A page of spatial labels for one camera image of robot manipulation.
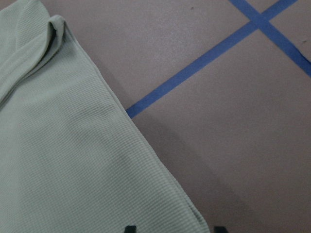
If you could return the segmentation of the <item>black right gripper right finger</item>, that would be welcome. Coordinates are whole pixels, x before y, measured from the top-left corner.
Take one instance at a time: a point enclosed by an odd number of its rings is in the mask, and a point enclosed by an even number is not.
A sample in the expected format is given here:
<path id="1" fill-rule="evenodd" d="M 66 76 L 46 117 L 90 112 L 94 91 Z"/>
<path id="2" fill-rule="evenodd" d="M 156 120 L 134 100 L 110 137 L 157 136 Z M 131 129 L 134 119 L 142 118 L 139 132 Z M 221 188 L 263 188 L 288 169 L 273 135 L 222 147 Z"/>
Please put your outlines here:
<path id="1" fill-rule="evenodd" d="M 224 226 L 214 226 L 214 233 L 228 233 L 228 230 Z"/>

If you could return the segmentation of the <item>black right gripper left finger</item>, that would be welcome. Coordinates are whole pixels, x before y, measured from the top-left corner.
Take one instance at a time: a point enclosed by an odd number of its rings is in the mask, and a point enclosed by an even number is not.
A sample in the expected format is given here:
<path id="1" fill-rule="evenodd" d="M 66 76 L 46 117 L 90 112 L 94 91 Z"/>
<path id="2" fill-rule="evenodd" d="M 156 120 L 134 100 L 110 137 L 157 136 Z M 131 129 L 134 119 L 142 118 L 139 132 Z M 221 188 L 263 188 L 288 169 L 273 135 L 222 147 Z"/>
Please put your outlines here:
<path id="1" fill-rule="evenodd" d="M 137 227 L 136 225 L 127 225 L 124 229 L 124 233 L 136 233 Z"/>

